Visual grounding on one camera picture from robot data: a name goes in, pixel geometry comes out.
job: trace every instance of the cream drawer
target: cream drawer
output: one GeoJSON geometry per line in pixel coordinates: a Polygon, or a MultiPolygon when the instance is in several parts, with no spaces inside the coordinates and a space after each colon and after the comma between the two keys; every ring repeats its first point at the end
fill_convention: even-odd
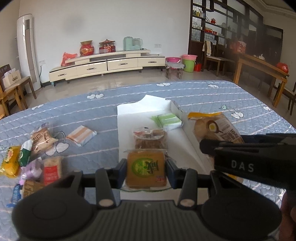
{"type": "Polygon", "coordinates": [[[74,76],[77,76],[76,67],[71,67],[49,73],[49,80],[50,82],[53,82],[56,80],[68,79],[74,76]]]}
{"type": "Polygon", "coordinates": [[[137,58],[124,58],[118,60],[108,60],[108,70],[127,69],[138,67],[137,58]]]}
{"type": "Polygon", "coordinates": [[[165,66],[165,58],[162,58],[162,57],[138,58],[138,66],[139,67],[165,66]]]}
{"type": "Polygon", "coordinates": [[[76,66],[77,75],[86,75],[107,71],[107,62],[76,66]]]}

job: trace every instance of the pink bucket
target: pink bucket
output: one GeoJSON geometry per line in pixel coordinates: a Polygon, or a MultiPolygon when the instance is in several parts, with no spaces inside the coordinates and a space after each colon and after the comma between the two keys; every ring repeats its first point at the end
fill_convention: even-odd
{"type": "Polygon", "coordinates": [[[179,57],[167,57],[166,58],[166,62],[169,62],[169,63],[180,63],[181,62],[181,58],[179,58],[179,57]]]}
{"type": "Polygon", "coordinates": [[[183,54],[182,58],[186,60],[196,60],[197,55],[193,54],[183,54]]]}

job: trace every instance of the orange striped package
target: orange striped package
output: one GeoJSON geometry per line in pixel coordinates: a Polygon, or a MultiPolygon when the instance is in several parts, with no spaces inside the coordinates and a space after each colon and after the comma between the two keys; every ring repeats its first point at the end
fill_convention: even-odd
{"type": "Polygon", "coordinates": [[[83,146],[95,135],[96,131],[92,131],[85,126],[80,126],[67,135],[66,139],[73,141],[78,146],[83,146]]]}

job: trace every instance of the green kitchen appliance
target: green kitchen appliance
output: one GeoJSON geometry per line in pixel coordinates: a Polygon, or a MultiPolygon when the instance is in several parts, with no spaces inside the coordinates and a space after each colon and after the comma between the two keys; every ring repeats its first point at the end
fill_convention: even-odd
{"type": "Polygon", "coordinates": [[[142,45],[142,39],[134,39],[133,37],[125,37],[123,39],[123,50],[140,50],[142,45]]]}

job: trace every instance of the blue quilted bedspread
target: blue quilted bedspread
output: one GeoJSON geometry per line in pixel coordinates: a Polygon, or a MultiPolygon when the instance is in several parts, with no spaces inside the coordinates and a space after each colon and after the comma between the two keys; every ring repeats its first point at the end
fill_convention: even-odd
{"type": "MultiPolygon", "coordinates": [[[[46,103],[21,111],[0,120],[0,159],[12,145],[21,145],[29,133],[45,122],[52,123],[53,133],[63,132],[60,147],[54,156],[64,156],[64,173],[74,169],[94,173],[101,167],[115,167],[118,163],[117,106],[141,100],[146,94],[174,100],[185,112],[223,111],[241,134],[295,133],[286,120],[264,103],[227,81],[192,81],[135,85],[82,94],[46,103]],[[83,147],[63,139],[74,129],[84,125],[98,134],[83,147]]],[[[0,240],[16,240],[11,222],[10,202],[18,179],[0,176],[0,240]]],[[[281,203],[283,190],[248,180],[244,184],[281,203]]],[[[89,202],[95,202],[93,190],[86,190],[89,202]]]]}

